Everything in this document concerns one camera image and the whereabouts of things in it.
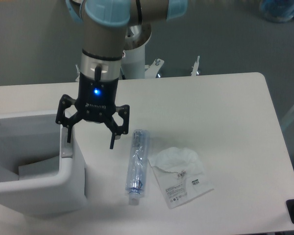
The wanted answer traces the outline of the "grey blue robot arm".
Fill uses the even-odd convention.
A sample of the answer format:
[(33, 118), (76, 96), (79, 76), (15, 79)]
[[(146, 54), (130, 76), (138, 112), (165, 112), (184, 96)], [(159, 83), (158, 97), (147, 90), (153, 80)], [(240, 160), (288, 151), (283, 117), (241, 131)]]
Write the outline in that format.
[(115, 99), (125, 50), (127, 29), (158, 20), (183, 16), (186, 0), (83, 0), (79, 16), (84, 24), (84, 43), (77, 99), (62, 95), (55, 122), (67, 128), (85, 120), (104, 123), (114, 141), (129, 130), (129, 105), (116, 106)]

